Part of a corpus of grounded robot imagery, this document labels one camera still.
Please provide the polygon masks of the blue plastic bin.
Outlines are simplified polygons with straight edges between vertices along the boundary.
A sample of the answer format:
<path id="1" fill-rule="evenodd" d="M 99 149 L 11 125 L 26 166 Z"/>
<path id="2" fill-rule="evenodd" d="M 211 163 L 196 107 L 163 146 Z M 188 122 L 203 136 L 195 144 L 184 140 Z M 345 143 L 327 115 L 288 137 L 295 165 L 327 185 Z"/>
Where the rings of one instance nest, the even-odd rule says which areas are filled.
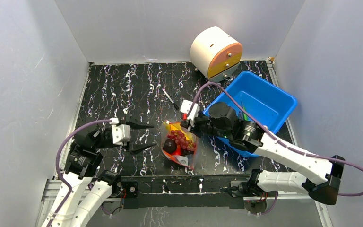
<path id="1" fill-rule="evenodd" d="M 249 71 L 240 73 L 225 90 L 274 134 L 297 106 L 297 100 L 291 94 Z"/>

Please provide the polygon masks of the white round drawer cabinet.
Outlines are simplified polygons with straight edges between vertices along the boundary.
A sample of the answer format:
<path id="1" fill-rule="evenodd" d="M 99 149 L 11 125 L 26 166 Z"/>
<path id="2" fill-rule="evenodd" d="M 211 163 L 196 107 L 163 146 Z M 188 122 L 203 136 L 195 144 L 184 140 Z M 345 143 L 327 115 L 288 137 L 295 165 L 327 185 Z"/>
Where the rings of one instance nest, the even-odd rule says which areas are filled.
<path id="1" fill-rule="evenodd" d="M 190 48 L 190 61 L 207 80 L 218 83 L 237 69 L 242 53 L 240 42 L 214 26 L 202 31 L 194 39 Z"/>

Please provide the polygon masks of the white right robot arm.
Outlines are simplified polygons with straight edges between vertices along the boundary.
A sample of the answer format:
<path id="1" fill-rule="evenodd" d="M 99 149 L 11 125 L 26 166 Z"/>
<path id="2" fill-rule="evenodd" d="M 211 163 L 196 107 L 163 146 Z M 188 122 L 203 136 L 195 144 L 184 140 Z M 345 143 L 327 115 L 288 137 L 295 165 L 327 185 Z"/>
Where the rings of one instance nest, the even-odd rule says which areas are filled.
<path id="1" fill-rule="evenodd" d="M 184 100 L 181 127 L 196 136 L 210 135 L 229 140 L 231 147 L 269 158 L 291 172 L 270 172 L 254 169 L 249 179 L 232 183 L 230 193 L 236 196 L 259 196 L 265 192 L 285 191 L 307 194 L 326 205 L 337 202 L 344 165 L 305 151 L 275 134 L 267 134 L 254 121 L 240 119 L 232 107 L 224 102 L 210 106 L 209 115 L 198 104 Z"/>

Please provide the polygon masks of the clear zip top bag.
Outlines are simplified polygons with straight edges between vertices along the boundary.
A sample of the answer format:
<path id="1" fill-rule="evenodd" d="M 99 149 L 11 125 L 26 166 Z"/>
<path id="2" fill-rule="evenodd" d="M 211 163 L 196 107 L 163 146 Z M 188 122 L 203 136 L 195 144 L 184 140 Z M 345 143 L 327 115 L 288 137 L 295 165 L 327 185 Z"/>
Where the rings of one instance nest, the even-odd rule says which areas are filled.
<path id="1" fill-rule="evenodd" d="M 198 155 L 198 138 L 181 127 L 180 122 L 166 120 L 160 128 L 160 149 L 165 157 L 181 166 L 194 169 Z"/>

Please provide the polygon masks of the light purple grape bunch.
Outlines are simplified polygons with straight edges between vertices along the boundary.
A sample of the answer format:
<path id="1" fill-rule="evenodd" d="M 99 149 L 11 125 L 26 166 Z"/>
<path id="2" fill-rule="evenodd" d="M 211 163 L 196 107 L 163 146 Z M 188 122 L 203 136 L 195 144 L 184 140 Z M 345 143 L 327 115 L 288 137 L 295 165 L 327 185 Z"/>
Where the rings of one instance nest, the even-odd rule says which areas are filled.
<path id="1" fill-rule="evenodd" d="M 183 156 L 194 154 L 197 148 L 196 142 L 192 137 L 188 137 L 186 133 L 181 131 L 170 131 L 166 139 L 173 139 L 177 144 L 177 148 L 183 149 Z"/>

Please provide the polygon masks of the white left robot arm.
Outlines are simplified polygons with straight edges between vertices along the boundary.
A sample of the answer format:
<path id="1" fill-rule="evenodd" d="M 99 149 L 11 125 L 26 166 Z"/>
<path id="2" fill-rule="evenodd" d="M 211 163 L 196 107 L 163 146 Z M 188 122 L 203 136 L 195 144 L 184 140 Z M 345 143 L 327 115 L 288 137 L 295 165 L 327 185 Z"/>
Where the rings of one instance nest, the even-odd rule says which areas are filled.
<path id="1" fill-rule="evenodd" d="M 56 156 L 55 168 L 61 185 L 42 226 L 85 227 L 96 211 L 105 210 L 108 198 L 119 198 L 120 205 L 115 211 L 123 209 L 127 196 L 137 196 L 138 183 L 124 182 L 120 174 L 110 170 L 96 176 L 103 160 L 99 150 L 121 147 L 132 155 L 138 154 L 155 144 L 133 143 L 131 131 L 152 127 L 125 115 L 88 122 L 70 133 Z"/>

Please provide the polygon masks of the dark mangosteen green leaves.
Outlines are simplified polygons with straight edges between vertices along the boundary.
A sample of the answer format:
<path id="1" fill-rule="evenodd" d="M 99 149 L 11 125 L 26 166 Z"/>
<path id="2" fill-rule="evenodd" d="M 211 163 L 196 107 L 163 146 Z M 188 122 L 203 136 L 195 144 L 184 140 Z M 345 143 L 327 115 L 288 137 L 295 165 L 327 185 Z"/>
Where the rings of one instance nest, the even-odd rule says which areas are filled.
<path id="1" fill-rule="evenodd" d="M 162 146 L 162 150 L 168 154 L 174 153 L 177 150 L 177 144 L 176 144 L 175 140 L 166 139 Z"/>

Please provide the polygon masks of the yellow banana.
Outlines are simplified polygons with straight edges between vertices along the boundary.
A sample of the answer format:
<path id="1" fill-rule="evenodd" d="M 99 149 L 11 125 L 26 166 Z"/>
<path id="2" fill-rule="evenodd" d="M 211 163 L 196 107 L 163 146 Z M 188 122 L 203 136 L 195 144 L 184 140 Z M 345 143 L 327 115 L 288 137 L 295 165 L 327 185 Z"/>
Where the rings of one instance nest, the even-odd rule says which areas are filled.
<path id="1" fill-rule="evenodd" d="M 166 128 L 168 131 L 181 131 L 181 132 L 185 132 L 185 129 L 183 127 L 180 126 L 180 122 L 170 122 L 169 124 L 166 125 Z"/>

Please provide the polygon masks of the black white marker pen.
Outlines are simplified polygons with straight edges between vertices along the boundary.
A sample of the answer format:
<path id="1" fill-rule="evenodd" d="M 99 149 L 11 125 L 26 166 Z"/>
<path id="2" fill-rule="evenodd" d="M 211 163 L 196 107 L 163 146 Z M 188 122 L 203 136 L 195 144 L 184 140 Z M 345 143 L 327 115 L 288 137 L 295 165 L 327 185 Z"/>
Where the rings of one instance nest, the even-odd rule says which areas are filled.
<path id="1" fill-rule="evenodd" d="M 178 105 L 173 101 L 173 99 L 170 97 L 170 95 L 166 92 L 166 90 L 163 88 L 162 89 L 163 93 L 165 94 L 165 96 L 168 98 L 168 100 L 171 102 L 172 106 L 176 109 L 179 110 Z"/>

